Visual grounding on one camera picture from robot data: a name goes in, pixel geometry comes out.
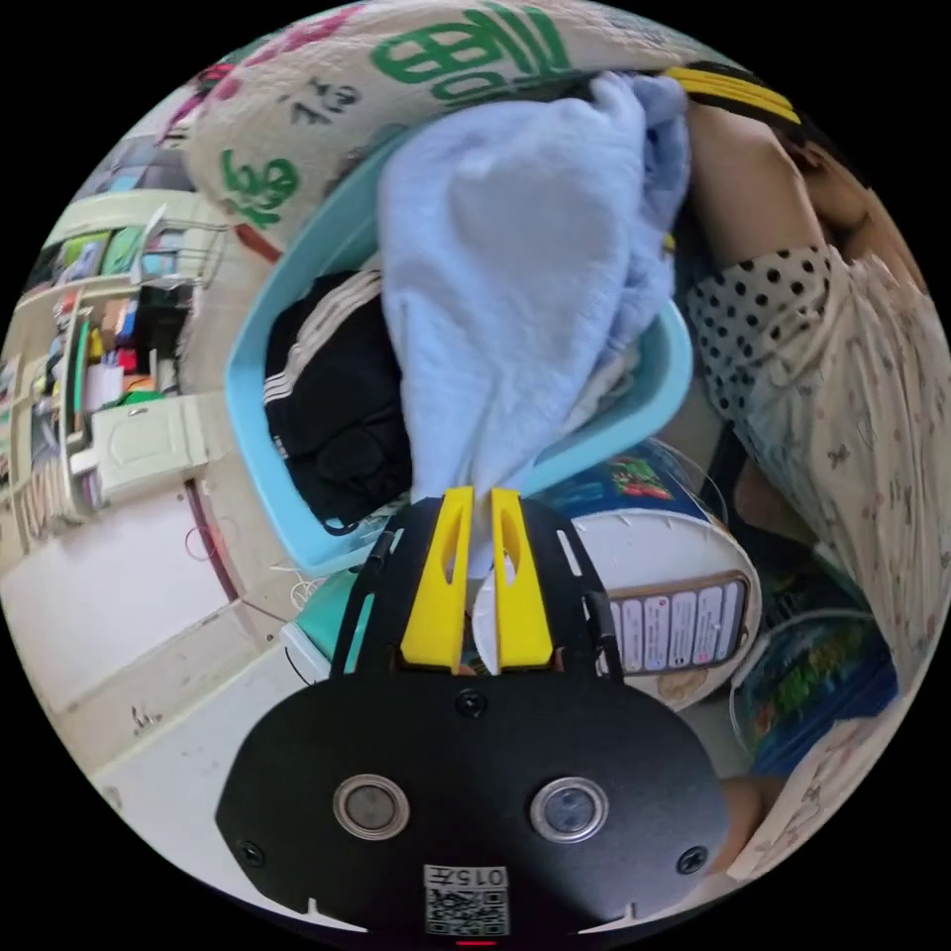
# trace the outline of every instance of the bucket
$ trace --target bucket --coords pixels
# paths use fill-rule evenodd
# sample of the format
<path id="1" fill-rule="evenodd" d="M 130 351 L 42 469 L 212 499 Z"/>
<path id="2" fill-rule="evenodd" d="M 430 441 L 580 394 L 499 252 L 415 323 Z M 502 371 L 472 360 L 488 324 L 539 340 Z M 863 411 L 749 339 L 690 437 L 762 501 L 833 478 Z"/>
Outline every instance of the bucket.
<path id="1" fill-rule="evenodd" d="M 534 497 L 568 515 L 611 598 L 625 682 L 682 709 L 726 684 L 756 636 L 759 579 L 725 525 L 648 440 Z M 475 645 L 497 672 L 495 582 L 475 596 Z"/>
<path id="2" fill-rule="evenodd" d="M 730 717 L 754 776 L 788 776 L 837 720 L 874 717 L 898 693 L 871 614 L 812 611 L 762 634 L 737 673 Z"/>
<path id="3" fill-rule="evenodd" d="M 264 354 L 277 317 L 315 278 L 362 267 L 376 252 L 376 184 L 389 157 L 414 134 L 380 146 L 355 169 L 300 230 L 271 271 L 235 342 L 225 369 L 225 398 L 238 449 L 274 533 L 294 564 L 318 578 L 361 565 L 385 518 L 356 532 L 326 532 L 301 498 L 274 447 L 264 416 Z M 687 325 L 669 301 L 638 341 L 641 360 L 629 388 L 604 412 L 550 447 L 526 478 L 528 495 L 659 432 L 687 396 L 693 358 Z"/>
<path id="4" fill-rule="evenodd" d="M 298 646 L 306 646 L 300 644 L 300 635 L 302 635 L 307 644 L 317 651 L 323 661 L 327 662 L 327 674 L 330 673 L 330 662 L 334 658 L 337 647 L 340 625 L 356 580 L 357 576 L 353 572 L 338 572 L 331 575 L 308 598 L 307 603 L 293 621 L 293 626 L 299 631 L 299 635 L 296 636 Z M 367 630 L 372 603 L 371 595 L 367 598 L 357 621 L 357 627 L 354 629 L 354 642 L 345 668 L 347 674 L 351 674 L 357 665 L 357 657 L 364 643 L 364 633 Z"/>
<path id="5" fill-rule="evenodd" d="M 703 466 L 696 463 L 686 453 L 660 439 L 651 439 L 649 443 L 654 458 L 663 472 L 682 488 L 685 488 L 707 515 L 711 515 L 714 521 L 727 528 L 730 523 L 730 513 L 726 505 L 726 499 L 723 497 L 719 485 L 710 478 Z M 701 495 L 708 486 L 714 499 L 710 504 L 704 502 Z"/>

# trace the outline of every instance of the white cabinet door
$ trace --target white cabinet door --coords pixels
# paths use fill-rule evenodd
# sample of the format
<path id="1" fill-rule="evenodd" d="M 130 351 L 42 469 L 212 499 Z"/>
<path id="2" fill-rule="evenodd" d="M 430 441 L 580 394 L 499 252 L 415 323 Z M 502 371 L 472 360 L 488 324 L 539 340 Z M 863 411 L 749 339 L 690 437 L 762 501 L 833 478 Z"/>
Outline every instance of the white cabinet door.
<path id="1" fill-rule="evenodd" d="M 205 458 L 189 397 L 117 406 L 92 417 L 103 494 L 159 485 L 183 475 Z"/>

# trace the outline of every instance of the person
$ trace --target person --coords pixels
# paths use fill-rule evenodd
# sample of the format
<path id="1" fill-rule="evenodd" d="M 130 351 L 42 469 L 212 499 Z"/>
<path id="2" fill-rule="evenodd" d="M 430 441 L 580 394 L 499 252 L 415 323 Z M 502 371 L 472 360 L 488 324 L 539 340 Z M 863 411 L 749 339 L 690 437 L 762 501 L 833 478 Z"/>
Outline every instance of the person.
<path id="1" fill-rule="evenodd" d="M 822 149 L 690 103 L 710 401 L 864 593 L 907 691 L 951 598 L 951 353 L 877 199 Z"/>

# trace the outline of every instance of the polka dot sleeve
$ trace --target polka dot sleeve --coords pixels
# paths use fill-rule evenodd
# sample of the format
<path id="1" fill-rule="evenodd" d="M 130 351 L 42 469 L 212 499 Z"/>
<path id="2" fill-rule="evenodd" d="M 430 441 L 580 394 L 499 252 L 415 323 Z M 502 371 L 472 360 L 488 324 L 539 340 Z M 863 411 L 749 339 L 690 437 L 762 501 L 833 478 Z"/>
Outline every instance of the polka dot sleeve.
<path id="1" fill-rule="evenodd" d="M 688 294 L 713 405 L 864 592 L 908 688 L 951 601 L 951 353 L 874 256 L 779 251 Z"/>
<path id="2" fill-rule="evenodd" d="M 773 361 L 782 359 L 792 374 L 821 327 L 831 269 L 818 247 L 779 251 L 715 274 L 687 295 L 710 400 L 730 422 L 742 421 Z"/>

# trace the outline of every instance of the round container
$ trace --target round container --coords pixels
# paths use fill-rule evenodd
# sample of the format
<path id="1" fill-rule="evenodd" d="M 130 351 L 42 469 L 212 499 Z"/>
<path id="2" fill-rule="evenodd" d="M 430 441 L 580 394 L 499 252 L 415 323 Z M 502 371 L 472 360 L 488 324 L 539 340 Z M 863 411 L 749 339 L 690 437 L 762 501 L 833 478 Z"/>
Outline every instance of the round container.
<path id="1" fill-rule="evenodd" d="M 756 570 L 723 523 L 686 488 L 689 478 L 670 448 L 648 440 L 534 497 L 570 516 L 608 594 L 629 589 L 698 589 L 692 584 L 736 575 L 748 588 L 738 647 L 724 663 L 626 678 L 630 686 L 683 709 L 727 683 L 752 646 L 762 595 Z M 475 645 L 497 673 L 495 582 L 481 585 L 473 609 Z"/>
<path id="2" fill-rule="evenodd" d="M 726 507 L 726 499 L 723 498 L 719 485 L 706 474 L 703 467 L 695 463 L 686 453 L 659 439 L 651 439 L 648 443 L 654 451 L 655 458 L 663 464 L 662 469 L 665 469 L 671 478 L 685 488 L 708 515 L 712 515 L 724 528 L 728 528 L 730 515 Z M 715 498 L 712 505 L 707 505 L 700 498 L 700 494 L 708 485 L 713 490 Z"/>
<path id="3" fill-rule="evenodd" d="M 755 776 L 788 776 L 837 720 L 878 716 L 898 693 L 875 620 L 814 611 L 761 635 L 730 694 L 736 738 Z"/>

